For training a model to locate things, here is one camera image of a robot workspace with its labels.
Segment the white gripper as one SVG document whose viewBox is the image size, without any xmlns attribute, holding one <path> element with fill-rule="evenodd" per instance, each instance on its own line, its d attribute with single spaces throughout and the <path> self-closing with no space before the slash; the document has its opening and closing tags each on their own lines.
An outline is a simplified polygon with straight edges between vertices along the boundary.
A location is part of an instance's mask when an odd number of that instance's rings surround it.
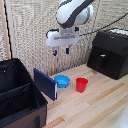
<svg viewBox="0 0 128 128">
<path fill-rule="evenodd" d="M 51 29 L 46 34 L 46 44 L 49 47 L 76 44 L 79 41 L 79 28 L 71 27 L 67 29 Z M 66 54 L 70 53 L 70 48 L 66 48 Z M 53 50 L 53 55 L 57 56 L 57 50 Z"/>
</svg>

